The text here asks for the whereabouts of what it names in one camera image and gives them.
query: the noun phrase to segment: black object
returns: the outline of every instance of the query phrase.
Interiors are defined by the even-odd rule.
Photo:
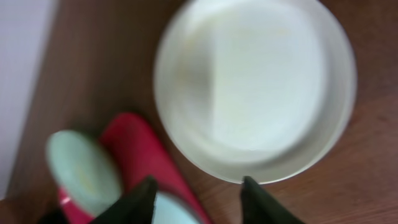
[[[151,224],[158,186],[153,177],[146,177],[127,195],[98,216],[90,224]],[[245,177],[241,191],[243,224],[304,224],[281,206],[251,177]],[[61,212],[44,216],[39,224],[66,220]]]

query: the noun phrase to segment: plate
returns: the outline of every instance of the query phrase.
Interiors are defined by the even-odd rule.
[[[349,40],[316,0],[196,0],[175,15],[155,65],[167,133],[203,171],[265,184],[319,161],[354,105]]]

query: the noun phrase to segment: wood grain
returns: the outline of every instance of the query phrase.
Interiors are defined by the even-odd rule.
[[[358,65],[348,129],[308,171],[264,186],[306,223],[398,223],[398,1],[322,0]],[[1,223],[34,223],[57,206],[45,163],[49,134],[99,135],[120,111],[142,114],[215,223],[240,223],[240,186],[200,171],[170,142],[155,110],[161,33],[181,0],[62,1],[19,148]]]

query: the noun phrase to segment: brown wooden surface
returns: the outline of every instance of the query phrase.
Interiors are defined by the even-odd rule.
[[[336,147],[289,180],[264,186],[306,223],[398,223],[398,1],[323,0],[346,29],[358,64],[353,118]],[[60,129],[98,135],[120,111],[153,125],[215,223],[240,223],[239,185],[189,163],[155,110],[152,68],[182,0],[63,1],[20,145],[0,223],[34,223],[56,206],[44,159]]]

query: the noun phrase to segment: red object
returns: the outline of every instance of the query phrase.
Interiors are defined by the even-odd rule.
[[[147,175],[152,175],[158,181],[160,190],[180,197],[197,213],[202,223],[211,223],[152,128],[140,116],[119,114],[99,141],[116,161],[125,192],[130,191]],[[59,197],[70,223],[86,224],[92,221],[93,217],[69,200],[62,189]]]

